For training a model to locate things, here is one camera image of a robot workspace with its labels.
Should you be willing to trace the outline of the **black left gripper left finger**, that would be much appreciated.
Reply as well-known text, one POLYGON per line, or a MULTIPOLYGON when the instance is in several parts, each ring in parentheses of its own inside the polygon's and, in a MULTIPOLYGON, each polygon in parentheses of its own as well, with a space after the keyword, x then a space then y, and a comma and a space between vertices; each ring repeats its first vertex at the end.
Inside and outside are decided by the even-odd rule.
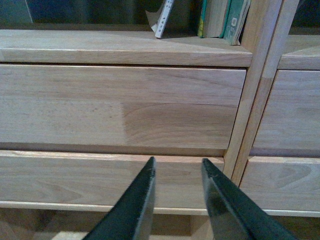
POLYGON ((148 240, 156 198, 156 159, 152 156, 114 207, 85 240, 148 240))

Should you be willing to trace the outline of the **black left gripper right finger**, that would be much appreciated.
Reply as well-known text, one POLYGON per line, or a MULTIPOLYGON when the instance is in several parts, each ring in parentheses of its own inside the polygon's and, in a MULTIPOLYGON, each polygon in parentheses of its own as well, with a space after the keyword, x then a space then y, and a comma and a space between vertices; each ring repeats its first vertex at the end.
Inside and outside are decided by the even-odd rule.
POLYGON ((296 240, 209 159, 201 164, 204 201, 215 240, 296 240))

